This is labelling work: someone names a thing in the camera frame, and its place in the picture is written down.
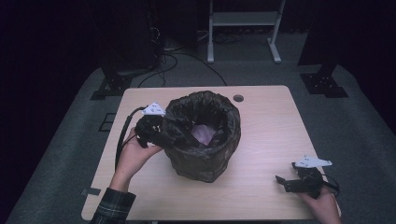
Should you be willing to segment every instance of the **hand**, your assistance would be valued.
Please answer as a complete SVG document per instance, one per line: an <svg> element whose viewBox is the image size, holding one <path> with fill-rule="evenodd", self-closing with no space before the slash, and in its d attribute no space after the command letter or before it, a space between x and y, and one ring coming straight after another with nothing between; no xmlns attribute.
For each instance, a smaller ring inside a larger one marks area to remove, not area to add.
<svg viewBox="0 0 396 224"><path fill-rule="evenodd" d="M120 154L116 173L110 183L110 188L127 192L131 178L143 167L146 161L162 149L158 146L143 148L137 142L134 127L129 132L125 146Z"/></svg>
<svg viewBox="0 0 396 224"><path fill-rule="evenodd" d="M305 193L296 193L309 207L314 217L323 224L338 224L341 219L338 215L337 201L327 187L322 187L317 199Z"/></svg>

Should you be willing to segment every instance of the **white metal frame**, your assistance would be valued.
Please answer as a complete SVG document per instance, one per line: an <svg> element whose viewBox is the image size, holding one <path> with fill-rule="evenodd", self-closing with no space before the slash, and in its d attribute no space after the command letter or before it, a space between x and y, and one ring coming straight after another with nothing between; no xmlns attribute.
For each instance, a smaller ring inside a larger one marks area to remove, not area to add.
<svg viewBox="0 0 396 224"><path fill-rule="evenodd" d="M278 11L271 12L213 12L213 0L210 0L209 9L209 41L207 44L207 61L215 61L213 51L213 27L215 26L250 26L250 25L274 25L274 31L267 38L268 45L274 57L275 63L281 63L275 41L282 19L283 8L286 0L280 2Z"/></svg>

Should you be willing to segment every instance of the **shirt cuff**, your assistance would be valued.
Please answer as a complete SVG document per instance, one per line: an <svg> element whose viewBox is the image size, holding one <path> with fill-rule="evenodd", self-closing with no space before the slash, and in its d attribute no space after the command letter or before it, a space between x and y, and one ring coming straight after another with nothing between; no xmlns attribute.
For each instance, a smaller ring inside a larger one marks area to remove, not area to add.
<svg viewBox="0 0 396 224"><path fill-rule="evenodd" d="M132 193L107 188L96 213L111 219L125 220L135 198L136 195Z"/></svg>

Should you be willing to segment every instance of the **trash bin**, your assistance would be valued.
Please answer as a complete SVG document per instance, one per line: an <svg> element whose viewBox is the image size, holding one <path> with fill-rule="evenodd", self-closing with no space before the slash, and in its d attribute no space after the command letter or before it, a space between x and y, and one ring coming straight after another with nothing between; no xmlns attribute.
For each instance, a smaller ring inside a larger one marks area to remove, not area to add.
<svg viewBox="0 0 396 224"><path fill-rule="evenodd" d="M170 102L162 132L176 139L164 151L177 174L212 183L238 147L239 110L220 94L194 92Z"/></svg>

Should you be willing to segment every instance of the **table top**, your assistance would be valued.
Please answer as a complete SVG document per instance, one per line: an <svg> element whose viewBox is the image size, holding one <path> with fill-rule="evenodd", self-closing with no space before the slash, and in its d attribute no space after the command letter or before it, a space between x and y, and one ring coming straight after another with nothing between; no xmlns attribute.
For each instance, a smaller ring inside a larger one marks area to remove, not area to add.
<svg viewBox="0 0 396 224"><path fill-rule="evenodd" d="M126 90L99 162L82 217L90 220L114 173L117 143L126 117L139 106L171 100L195 91L228 97L241 115L241 140L228 168L214 183L179 176L162 151L134 176L129 191L136 200L128 220L275 220L310 219L293 193L276 183L276 175L298 179L291 167L304 155L317 154L290 91L285 86L147 88ZM233 100L242 95L243 102ZM130 128L142 117L136 113Z"/></svg>

